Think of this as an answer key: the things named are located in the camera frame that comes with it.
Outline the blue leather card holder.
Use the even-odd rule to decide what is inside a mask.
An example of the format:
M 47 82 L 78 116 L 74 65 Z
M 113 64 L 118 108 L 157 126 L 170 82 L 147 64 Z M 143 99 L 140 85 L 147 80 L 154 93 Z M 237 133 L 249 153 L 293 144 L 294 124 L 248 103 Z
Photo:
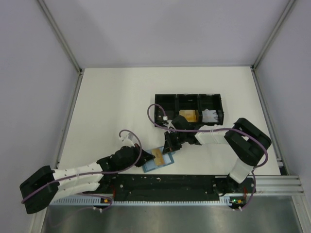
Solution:
M 173 155 L 175 154 L 175 152 L 168 152 L 164 154 L 163 151 L 164 151 L 163 146 L 147 151 L 149 154 L 154 156 L 154 159 L 146 162 L 142 166 L 144 173 L 147 173 L 147 172 L 150 172 L 156 169 L 160 169 L 162 167 L 165 167 L 165 166 L 168 166 L 174 163 Z

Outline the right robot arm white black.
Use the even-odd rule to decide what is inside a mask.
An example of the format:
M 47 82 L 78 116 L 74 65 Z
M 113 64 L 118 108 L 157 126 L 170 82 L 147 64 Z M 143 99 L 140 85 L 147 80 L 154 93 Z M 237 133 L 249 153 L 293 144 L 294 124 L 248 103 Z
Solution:
M 163 154 L 180 150 L 184 143 L 229 145 L 238 157 L 226 183 L 232 192 L 244 187 L 244 180 L 259 166 L 272 144 L 269 136 L 245 118 L 239 118 L 232 128 L 223 128 L 219 125 L 191 124 L 185 117 L 178 116 L 169 122 L 168 128 L 164 133 Z

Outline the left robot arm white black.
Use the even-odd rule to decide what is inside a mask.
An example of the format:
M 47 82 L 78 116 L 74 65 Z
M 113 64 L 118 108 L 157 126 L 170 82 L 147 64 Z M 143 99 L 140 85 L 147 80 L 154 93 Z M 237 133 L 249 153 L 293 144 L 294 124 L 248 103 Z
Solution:
M 123 146 L 114 154 L 85 166 L 67 169 L 43 166 L 20 185 L 22 204 L 28 214 L 34 214 L 64 197 L 104 193 L 118 173 L 133 166 L 141 167 L 154 158 L 135 144 Z

